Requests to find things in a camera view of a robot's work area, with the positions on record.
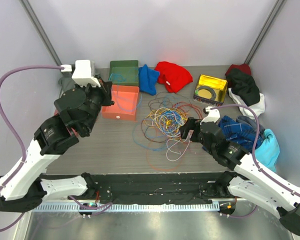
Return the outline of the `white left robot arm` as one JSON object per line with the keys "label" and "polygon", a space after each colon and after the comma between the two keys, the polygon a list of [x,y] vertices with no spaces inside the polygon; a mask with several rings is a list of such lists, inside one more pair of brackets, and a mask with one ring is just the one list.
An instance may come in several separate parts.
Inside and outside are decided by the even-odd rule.
{"label": "white left robot arm", "polygon": [[72,196],[92,199],[97,185],[89,173],[72,178],[46,179],[41,174],[80,138],[89,137],[102,107],[114,104],[111,81],[100,86],[75,85],[55,100],[57,114],[35,131],[22,157],[4,176],[0,176],[0,212],[25,213],[43,201]]}

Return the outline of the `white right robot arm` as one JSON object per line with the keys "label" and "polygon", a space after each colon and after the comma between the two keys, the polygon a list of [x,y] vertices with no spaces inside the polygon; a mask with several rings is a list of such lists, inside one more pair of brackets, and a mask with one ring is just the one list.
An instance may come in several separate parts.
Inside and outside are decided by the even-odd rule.
{"label": "white right robot arm", "polygon": [[202,144],[219,165],[229,169],[215,186],[220,197],[233,195],[246,199],[300,236],[300,187],[265,167],[239,144],[227,141],[214,122],[190,117],[179,132],[182,139]]}

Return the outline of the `orange plastic tray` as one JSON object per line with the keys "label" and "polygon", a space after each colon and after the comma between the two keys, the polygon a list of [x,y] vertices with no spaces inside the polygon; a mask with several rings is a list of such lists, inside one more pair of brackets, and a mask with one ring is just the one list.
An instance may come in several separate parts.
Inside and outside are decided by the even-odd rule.
{"label": "orange plastic tray", "polygon": [[111,90],[114,105],[104,106],[101,110],[104,119],[135,122],[140,89],[137,86],[113,85]]}

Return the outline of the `grey cloth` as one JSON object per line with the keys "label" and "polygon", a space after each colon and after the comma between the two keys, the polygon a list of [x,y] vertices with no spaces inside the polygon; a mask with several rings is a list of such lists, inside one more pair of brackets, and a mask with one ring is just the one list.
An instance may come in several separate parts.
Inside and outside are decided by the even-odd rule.
{"label": "grey cloth", "polygon": [[63,75],[59,80],[58,84],[61,87],[60,95],[68,90],[72,90],[76,87],[75,81],[70,75]]}

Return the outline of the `green plastic tray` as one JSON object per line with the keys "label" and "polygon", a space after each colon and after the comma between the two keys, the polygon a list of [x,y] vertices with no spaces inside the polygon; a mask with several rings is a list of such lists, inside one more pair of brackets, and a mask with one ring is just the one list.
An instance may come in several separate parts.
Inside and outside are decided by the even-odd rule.
{"label": "green plastic tray", "polygon": [[139,87],[139,61],[110,61],[108,80],[114,85]]}

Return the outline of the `gold tin box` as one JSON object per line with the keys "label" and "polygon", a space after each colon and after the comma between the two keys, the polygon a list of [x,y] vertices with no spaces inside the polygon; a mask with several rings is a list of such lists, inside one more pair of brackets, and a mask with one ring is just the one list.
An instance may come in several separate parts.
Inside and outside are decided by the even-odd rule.
{"label": "gold tin box", "polygon": [[193,100],[210,106],[222,106],[228,90],[225,79],[201,74],[196,83]]}

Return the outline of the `blue plaid cloth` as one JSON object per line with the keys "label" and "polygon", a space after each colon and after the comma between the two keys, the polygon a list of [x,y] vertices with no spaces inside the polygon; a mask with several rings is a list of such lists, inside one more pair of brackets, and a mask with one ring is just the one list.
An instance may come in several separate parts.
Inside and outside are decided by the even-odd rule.
{"label": "blue plaid cloth", "polygon": [[221,128],[227,141],[237,143],[250,153],[252,152],[257,132],[255,120],[243,115],[233,120],[225,115],[218,122],[217,126]]}

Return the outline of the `royal blue cloth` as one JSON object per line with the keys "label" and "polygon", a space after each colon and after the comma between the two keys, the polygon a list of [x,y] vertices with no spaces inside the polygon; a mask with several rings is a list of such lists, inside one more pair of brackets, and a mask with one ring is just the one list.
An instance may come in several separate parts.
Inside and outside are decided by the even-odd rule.
{"label": "royal blue cloth", "polygon": [[157,94],[156,83],[160,72],[150,69],[146,64],[138,69],[139,90],[152,96]]}

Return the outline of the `black cloth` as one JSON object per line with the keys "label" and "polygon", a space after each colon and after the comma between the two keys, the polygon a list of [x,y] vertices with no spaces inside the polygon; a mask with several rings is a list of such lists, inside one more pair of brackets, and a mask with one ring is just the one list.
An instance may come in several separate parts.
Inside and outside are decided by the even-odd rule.
{"label": "black cloth", "polygon": [[233,68],[226,75],[226,80],[231,83],[231,92],[239,96],[248,107],[260,101],[260,90],[251,75]]}

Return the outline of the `white cloth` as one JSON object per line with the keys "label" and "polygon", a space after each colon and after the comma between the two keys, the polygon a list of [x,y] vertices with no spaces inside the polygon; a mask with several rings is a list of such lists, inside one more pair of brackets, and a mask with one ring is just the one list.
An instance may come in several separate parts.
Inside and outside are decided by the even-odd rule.
{"label": "white cloth", "polygon": [[[232,93],[231,88],[228,89],[228,94],[229,94],[230,98],[234,101],[235,104],[243,105],[246,107],[248,106],[248,105],[246,105],[244,100],[239,95]],[[261,114],[263,114],[266,110],[265,96],[262,93],[260,93],[259,96],[260,96],[260,100],[258,103],[248,106],[256,114],[257,117],[259,117]],[[248,110],[244,107],[239,107],[239,110],[243,116],[248,117],[252,120],[255,120],[255,117],[251,113],[250,110]]]}

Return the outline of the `cyan cloth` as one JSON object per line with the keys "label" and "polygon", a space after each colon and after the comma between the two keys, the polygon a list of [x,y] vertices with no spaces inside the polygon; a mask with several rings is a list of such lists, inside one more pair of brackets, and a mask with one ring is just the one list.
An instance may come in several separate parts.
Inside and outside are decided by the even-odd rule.
{"label": "cyan cloth", "polygon": [[276,163],[280,154],[280,146],[271,129],[265,129],[258,136],[255,157],[265,167],[276,172]]}

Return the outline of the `dark red cloth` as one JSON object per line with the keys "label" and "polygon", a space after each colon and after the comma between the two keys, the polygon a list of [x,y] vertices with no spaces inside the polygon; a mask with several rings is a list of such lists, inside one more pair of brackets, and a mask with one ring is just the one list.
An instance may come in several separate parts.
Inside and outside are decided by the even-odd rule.
{"label": "dark red cloth", "polygon": [[240,65],[232,64],[226,71],[225,76],[227,76],[232,71],[232,69],[238,69],[247,75],[250,75],[250,76],[252,75],[252,71],[251,71],[251,68],[249,67],[249,65],[246,63],[243,63]]}

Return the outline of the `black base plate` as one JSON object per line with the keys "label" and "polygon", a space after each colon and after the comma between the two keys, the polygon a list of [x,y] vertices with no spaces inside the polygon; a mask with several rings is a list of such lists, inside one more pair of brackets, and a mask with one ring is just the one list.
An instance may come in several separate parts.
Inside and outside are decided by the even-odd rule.
{"label": "black base plate", "polygon": [[95,174],[89,179],[90,189],[74,193],[77,200],[98,197],[102,204],[115,205],[194,205],[213,199],[232,198],[227,186],[236,173],[154,173]]}

